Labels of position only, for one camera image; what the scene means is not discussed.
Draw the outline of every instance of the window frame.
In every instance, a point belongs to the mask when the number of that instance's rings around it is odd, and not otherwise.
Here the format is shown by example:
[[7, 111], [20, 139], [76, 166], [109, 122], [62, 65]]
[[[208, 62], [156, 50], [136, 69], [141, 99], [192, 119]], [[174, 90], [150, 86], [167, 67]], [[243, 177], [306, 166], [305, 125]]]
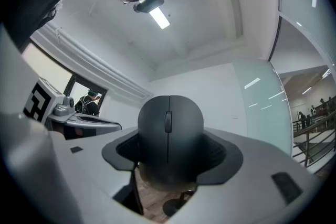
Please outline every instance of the window frame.
[[93, 82], [89, 81], [88, 79], [83, 78], [82, 76], [78, 75], [77, 73], [75, 73], [74, 71], [70, 70], [69, 68], [67, 68], [66, 66], [64, 66], [63, 64], [61, 64], [59, 61], [57, 61], [55, 58], [53, 58], [50, 54], [48, 54], [47, 52], [45, 52], [42, 48], [40, 48], [32, 39], [30, 39], [30, 42], [35, 48], [37, 48], [40, 52], [42, 52], [45, 56], [47, 56], [51, 61], [53, 61], [55, 64], [59, 65], [60, 67], [64, 68], [65, 70], [67, 70], [69, 73], [72, 74], [67, 86], [64, 89], [63, 94], [65, 96], [70, 96], [70, 93], [72, 91], [72, 88], [75, 85], [75, 82], [82, 84], [83, 86], [89, 88], [89, 89], [93, 89], [95, 90], [97, 93], [101, 94], [100, 100], [98, 102], [98, 109], [100, 111], [101, 105], [103, 103], [103, 100], [105, 98], [105, 95], [107, 93], [107, 89], [100, 87], [96, 84], [94, 84]]

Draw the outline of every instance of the black computer mouse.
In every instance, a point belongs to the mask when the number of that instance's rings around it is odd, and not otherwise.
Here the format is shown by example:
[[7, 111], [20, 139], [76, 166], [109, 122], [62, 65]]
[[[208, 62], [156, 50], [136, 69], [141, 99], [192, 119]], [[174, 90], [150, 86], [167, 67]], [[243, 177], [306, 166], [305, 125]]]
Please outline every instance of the black computer mouse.
[[138, 117], [142, 179], [162, 191], [188, 189], [196, 180], [203, 131], [202, 112], [189, 98], [149, 100]]

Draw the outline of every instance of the scroll wheel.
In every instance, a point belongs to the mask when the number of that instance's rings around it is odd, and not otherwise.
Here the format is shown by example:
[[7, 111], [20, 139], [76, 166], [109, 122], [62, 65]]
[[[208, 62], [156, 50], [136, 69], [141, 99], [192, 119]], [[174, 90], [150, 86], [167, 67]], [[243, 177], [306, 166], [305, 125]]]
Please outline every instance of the scroll wheel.
[[172, 112], [171, 111], [166, 112], [166, 119], [164, 121], [164, 130], [166, 133], [172, 132]]

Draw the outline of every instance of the window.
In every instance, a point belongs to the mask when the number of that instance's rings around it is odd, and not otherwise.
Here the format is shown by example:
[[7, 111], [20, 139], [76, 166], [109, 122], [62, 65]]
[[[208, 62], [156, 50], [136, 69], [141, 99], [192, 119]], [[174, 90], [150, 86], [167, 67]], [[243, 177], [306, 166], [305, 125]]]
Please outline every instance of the window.
[[22, 57], [41, 78], [49, 81], [59, 92], [73, 97], [75, 104], [82, 96], [87, 95], [90, 89], [98, 93], [101, 98], [96, 100], [95, 103], [100, 109], [106, 89], [66, 68], [33, 41], [23, 51]]

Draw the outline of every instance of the person wearing backpack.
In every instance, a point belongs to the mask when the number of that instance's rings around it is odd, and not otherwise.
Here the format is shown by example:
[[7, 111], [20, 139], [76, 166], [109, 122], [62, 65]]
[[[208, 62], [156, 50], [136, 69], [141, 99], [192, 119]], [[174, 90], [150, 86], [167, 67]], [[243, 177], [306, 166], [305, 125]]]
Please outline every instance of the person wearing backpack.
[[100, 97], [97, 95], [97, 93], [90, 89], [88, 95], [81, 97], [75, 105], [76, 112], [99, 117], [99, 108], [95, 100], [99, 100]]

